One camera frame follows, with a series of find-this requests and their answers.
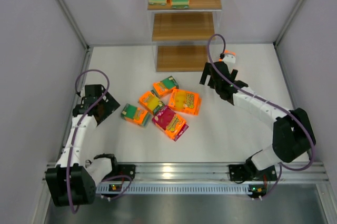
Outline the orange sponge box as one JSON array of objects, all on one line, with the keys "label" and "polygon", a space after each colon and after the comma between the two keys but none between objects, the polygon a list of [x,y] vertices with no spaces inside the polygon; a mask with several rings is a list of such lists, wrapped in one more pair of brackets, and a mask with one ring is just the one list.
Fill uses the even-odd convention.
[{"label": "orange sponge box", "polygon": [[235,52],[229,51],[229,50],[225,50],[224,52],[225,55],[232,55],[232,56],[236,56]]}]

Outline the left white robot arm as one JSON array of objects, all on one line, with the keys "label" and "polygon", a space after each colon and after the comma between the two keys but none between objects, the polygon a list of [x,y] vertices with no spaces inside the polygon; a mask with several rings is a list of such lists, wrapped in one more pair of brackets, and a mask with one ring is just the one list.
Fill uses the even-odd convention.
[{"label": "left white robot arm", "polygon": [[113,154],[94,154],[93,133],[120,104],[101,84],[86,85],[80,104],[72,112],[72,127],[55,167],[45,174],[54,205],[79,206],[94,201],[97,185],[118,173]]}]

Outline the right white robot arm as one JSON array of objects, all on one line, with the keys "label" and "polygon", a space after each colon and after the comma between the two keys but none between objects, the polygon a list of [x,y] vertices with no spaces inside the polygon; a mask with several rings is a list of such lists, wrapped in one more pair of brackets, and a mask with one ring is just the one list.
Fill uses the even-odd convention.
[{"label": "right white robot arm", "polygon": [[308,114],[288,110],[254,95],[249,86],[236,80],[237,70],[224,62],[205,63],[200,84],[207,84],[219,97],[258,118],[272,130],[272,143],[253,154],[242,165],[244,180],[262,176],[269,167],[290,163],[316,145]]}]

